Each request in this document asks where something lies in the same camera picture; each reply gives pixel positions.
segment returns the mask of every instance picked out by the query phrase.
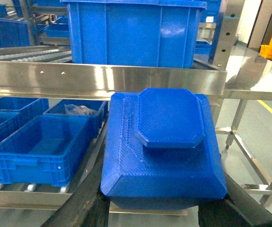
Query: stainless steel shelf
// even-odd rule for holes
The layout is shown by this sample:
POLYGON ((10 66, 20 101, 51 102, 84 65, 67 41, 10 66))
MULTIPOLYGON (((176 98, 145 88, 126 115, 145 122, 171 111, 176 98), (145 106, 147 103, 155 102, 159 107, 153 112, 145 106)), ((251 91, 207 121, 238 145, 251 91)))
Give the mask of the stainless steel shelf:
MULTIPOLYGON (((21 53, 22 49, 8 50, 11 54, 16 52, 21 53)), ((109 100, 114 92, 172 87, 219 97, 226 75, 226 71, 201 61, 196 61, 193 69, 0 61, 0 96, 109 100)))

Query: metal frame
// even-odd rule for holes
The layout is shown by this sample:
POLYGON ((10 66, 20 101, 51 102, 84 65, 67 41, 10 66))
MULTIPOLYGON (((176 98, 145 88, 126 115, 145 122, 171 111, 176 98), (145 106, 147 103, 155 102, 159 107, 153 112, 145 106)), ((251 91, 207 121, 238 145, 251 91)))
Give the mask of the metal frame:
POLYGON ((228 151, 232 142, 235 141, 244 156, 249 161, 250 165, 260 178, 263 184, 245 184, 242 185, 242 188, 248 193, 262 194, 263 197, 260 199, 260 203, 264 207, 270 206, 272 203, 272 179, 267 174, 267 171, 263 167, 263 165, 259 162, 259 160, 254 156, 254 154, 248 149, 245 142, 238 135, 238 127, 240 125, 244 110, 247 105, 246 99, 241 99, 239 105, 237 107, 237 111, 235 117, 233 119, 231 127, 228 128, 216 128, 216 132, 218 134, 228 134, 226 139, 226 147, 225 151, 228 151))
POLYGON ((209 63, 226 69, 245 0, 222 0, 209 63))

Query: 3d printed lid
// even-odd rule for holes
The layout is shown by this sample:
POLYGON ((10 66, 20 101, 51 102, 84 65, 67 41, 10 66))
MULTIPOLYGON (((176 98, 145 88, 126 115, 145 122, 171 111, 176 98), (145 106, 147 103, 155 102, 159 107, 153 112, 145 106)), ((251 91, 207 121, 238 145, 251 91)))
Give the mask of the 3d printed lid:
POLYGON ((185 89, 144 90, 135 135, 147 148, 196 147, 204 138, 199 99, 185 89))

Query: metal table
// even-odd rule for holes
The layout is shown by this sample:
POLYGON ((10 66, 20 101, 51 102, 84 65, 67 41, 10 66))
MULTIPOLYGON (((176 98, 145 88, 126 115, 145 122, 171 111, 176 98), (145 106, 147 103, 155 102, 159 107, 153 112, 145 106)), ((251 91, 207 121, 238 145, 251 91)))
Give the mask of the metal table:
MULTIPOLYGON (((219 134, 228 134, 226 150, 232 145, 233 140, 236 141, 263 183, 245 184, 243 188, 248 193, 263 194, 260 203, 267 207, 272 202, 272 179, 238 135, 238 127, 248 100, 272 100, 272 61, 258 56, 256 52, 252 52, 251 57, 230 56, 227 71, 224 94, 218 103, 221 106, 225 98, 240 99, 240 102, 232 125, 228 128, 217 128, 216 131, 219 134)), ((217 121, 219 109, 214 114, 215 121, 217 121)))

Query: white wall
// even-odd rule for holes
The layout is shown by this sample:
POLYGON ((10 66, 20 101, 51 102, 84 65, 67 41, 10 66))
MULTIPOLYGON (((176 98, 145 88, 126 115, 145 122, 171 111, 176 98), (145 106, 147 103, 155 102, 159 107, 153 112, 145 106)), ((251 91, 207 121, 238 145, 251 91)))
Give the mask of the white wall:
POLYGON ((261 0, 245 0, 240 22, 237 29, 239 40, 248 43, 255 23, 261 0))

